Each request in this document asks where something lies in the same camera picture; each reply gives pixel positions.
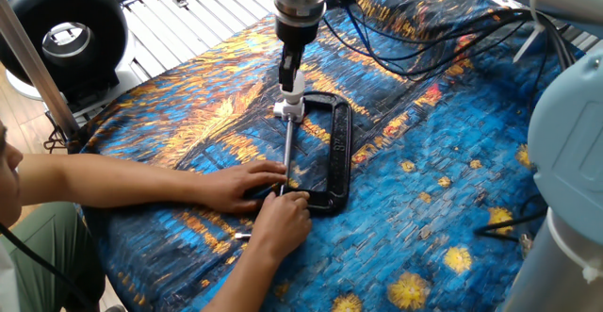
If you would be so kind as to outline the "person's left hand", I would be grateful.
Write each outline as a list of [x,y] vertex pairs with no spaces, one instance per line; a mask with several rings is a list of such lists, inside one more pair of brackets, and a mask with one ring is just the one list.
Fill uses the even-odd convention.
[[203,174],[193,191],[193,202],[224,213],[258,210],[263,198],[257,197],[275,184],[285,181],[285,165],[270,160],[252,161]]

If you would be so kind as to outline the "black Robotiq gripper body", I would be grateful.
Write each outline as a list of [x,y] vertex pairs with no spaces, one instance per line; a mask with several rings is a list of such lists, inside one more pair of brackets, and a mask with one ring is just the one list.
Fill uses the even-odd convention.
[[288,25],[280,19],[276,20],[275,33],[278,39],[288,48],[302,49],[315,40],[318,34],[318,24],[309,26]]

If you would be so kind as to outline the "person's right hand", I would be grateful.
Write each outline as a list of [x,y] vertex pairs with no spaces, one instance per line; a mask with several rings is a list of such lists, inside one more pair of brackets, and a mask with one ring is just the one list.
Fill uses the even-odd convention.
[[277,196],[271,193],[255,221],[248,251],[255,257],[276,264],[298,248],[312,228],[305,191]]

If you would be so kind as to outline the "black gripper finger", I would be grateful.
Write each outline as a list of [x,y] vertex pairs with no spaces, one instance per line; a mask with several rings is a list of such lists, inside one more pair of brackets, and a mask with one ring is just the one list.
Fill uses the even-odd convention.
[[284,91],[293,91],[296,74],[302,62],[303,50],[302,46],[285,45],[283,47],[278,76]]

